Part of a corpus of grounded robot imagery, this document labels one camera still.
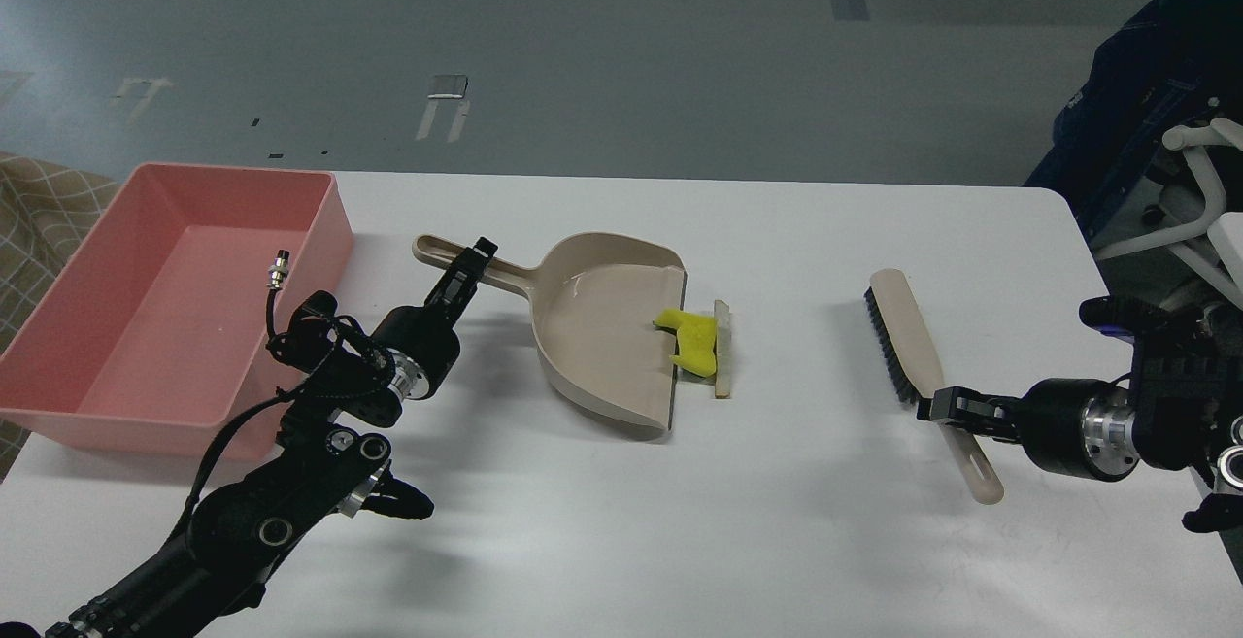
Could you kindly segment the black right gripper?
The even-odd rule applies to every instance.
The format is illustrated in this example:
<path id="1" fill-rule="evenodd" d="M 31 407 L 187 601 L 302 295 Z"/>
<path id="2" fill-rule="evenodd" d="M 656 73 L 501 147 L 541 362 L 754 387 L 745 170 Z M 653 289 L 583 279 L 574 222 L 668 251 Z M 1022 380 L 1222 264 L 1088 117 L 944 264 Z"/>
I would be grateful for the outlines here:
<path id="1" fill-rule="evenodd" d="M 941 387 L 919 400 L 919 420 L 1018 443 L 1040 470 L 1121 483 L 1139 466 L 1127 391 L 1104 381 L 1042 381 L 1025 395 Z"/>

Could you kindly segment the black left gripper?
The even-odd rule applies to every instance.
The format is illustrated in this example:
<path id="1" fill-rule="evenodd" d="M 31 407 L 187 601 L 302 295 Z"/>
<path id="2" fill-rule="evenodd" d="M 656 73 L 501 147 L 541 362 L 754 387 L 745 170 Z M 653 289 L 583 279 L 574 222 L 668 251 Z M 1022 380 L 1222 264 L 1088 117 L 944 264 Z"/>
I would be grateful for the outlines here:
<path id="1" fill-rule="evenodd" d="M 399 399 L 428 399 L 447 378 L 460 354 L 454 325 L 479 292 L 480 280 L 497 250 L 498 246 L 486 238 L 479 238 L 470 247 L 460 247 L 423 307 L 392 308 L 372 332 L 372 340 L 392 354 L 394 377 L 389 389 Z"/>

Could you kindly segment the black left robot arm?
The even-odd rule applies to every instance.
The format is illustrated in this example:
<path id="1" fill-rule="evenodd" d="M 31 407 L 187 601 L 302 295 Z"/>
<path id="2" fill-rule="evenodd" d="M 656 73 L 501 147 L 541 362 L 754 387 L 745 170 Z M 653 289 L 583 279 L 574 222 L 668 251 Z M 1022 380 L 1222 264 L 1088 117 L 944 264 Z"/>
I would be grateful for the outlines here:
<path id="1" fill-rule="evenodd" d="M 201 456 L 165 542 L 133 572 L 50 626 L 48 637 L 194 637 L 218 617 L 259 606 L 285 558 L 329 515 L 360 511 L 403 520 L 433 515 L 433 500 L 392 475 L 385 435 L 404 403 L 434 395 L 460 354 L 454 328 L 497 247 L 488 239 L 452 252 L 423 303 L 392 308 L 374 331 L 342 315 L 333 294 L 311 294 L 285 331 L 275 303 L 288 252 L 270 269 L 266 348 L 303 374 L 227 422 Z M 283 405 L 277 456 L 239 483 L 206 491 L 232 438 Z"/>

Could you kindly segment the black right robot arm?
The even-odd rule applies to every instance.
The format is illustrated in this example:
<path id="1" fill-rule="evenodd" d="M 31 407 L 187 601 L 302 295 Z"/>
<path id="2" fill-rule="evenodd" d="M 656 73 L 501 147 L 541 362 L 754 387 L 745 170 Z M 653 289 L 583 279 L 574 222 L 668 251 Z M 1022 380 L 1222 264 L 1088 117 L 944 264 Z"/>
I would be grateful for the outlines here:
<path id="1" fill-rule="evenodd" d="M 1241 527 L 1241 358 L 1202 318 L 1127 297 L 1088 300 L 1081 325 L 1132 347 L 1117 381 L 1040 381 L 1025 395 L 945 386 L 916 404 L 919 420 L 1021 445 L 1043 471 L 1121 483 L 1140 464 L 1193 470 L 1208 488 L 1185 529 Z"/>

